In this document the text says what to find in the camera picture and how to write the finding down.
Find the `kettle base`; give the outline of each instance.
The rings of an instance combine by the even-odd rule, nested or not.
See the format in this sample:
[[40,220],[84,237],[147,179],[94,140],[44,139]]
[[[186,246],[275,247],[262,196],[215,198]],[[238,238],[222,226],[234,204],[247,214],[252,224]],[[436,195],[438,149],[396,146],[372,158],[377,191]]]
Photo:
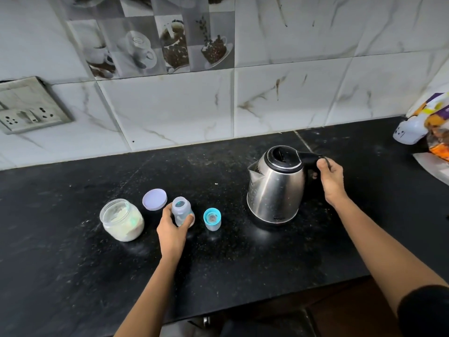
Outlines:
[[284,224],[289,223],[291,220],[293,220],[296,216],[296,214],[298,214],[299,208],[296,210],[295,215],[293,215],[290,219],[288,220],[283,220],[283,221],[268,221],[268,220],[264,220],[261,217],[257,216],[253,210],[251,209],[249,202],[248,202],[248,193],[246,194],[246,205],[248,206],[248,209],[250,210],[250,212],[258,219],[260,220],[261,223],[263,224],[269,224],[272,226],[282,226]]

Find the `purple lid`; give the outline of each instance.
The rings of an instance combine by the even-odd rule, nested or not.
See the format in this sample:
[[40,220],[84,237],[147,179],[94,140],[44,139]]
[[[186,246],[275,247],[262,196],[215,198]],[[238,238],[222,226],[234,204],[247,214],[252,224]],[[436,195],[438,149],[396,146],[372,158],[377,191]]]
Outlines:
[[167,203],[167,193],[164,189],[152,189],[142,199],[143,206],[148,210],[159,210]]

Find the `person's left arm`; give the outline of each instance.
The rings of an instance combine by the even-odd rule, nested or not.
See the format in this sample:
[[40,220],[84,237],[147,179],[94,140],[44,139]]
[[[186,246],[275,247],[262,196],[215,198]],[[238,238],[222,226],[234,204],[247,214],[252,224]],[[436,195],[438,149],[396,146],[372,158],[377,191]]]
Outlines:
[[177,227],[171,220],[171,204],[164,208],[157,228],[162,258],[114,337],[159,336],[173,277],[184,249],[187,230],[193,220],[194,217],[188,215],[181,227]]

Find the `kettle spout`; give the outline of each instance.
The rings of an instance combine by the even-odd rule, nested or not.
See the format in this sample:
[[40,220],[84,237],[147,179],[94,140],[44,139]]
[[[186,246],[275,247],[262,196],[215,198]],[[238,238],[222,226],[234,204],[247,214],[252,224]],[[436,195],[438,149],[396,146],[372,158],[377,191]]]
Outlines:
[[263,174],[256,171],[258,163],[259,163],[259,161],[255,161],[253,164],[251,164],[248,167],[248,171],[250,173],[250,178],[251,178],[251,183],[255,183],[255,182],[259,181],[262,177],[265,177]]

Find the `plastic jar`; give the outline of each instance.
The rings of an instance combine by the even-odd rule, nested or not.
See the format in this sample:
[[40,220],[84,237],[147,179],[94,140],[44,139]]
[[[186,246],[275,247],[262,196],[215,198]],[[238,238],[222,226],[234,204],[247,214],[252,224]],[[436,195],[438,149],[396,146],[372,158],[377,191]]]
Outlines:
[[143,231],[144,221],[139,209],[124,198],[107,203],[100,212],[106,232],[118,241],[131,241]]
[[173,215],[175,217],[175,223],[178,227],[183,224],[187,215],[193,214],[194,220],[192,221],[192,224],[190,225],[190,227],[193,226],[193,224],[195,222],[195,214],[192,211],[190,202],[188,202],[188,200],[186,198],[184,198],[182,196],[178,196],[177,198],[175,198],[171,205],[171,212],[173,213]]
[[221,213],[216,208],[209,208],[203,215],[204,224],[210,231],[217,231],[221,226]]

